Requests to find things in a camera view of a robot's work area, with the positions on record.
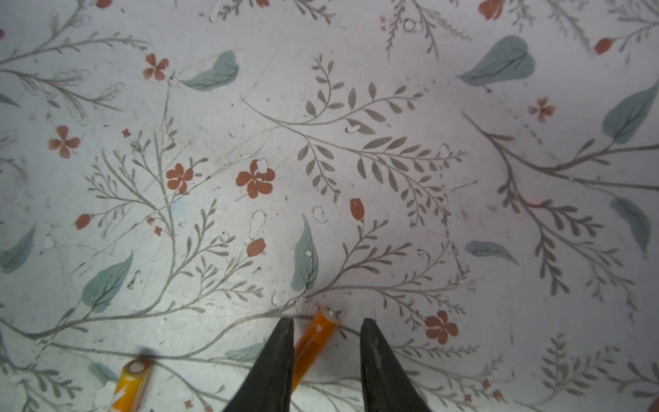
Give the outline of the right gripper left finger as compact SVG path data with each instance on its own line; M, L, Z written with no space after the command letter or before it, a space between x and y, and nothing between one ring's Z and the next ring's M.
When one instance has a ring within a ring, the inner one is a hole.
M224 411L290 411L294 363L293 338L293 319L281 318L242 386Z

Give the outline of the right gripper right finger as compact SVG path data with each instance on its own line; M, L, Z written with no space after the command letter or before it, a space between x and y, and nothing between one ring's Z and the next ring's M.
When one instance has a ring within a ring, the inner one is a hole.
M374 319L360 329L360 377L365 411L431 411Z

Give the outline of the orange battery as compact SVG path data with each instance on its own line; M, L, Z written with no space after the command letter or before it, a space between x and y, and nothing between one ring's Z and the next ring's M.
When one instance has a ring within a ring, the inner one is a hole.
M118 379L108 412L137 412L146 390L153 362L137 359L125 364Z
M305 378L340 326L340 319L329 307L320 307L294 347L292 391Z

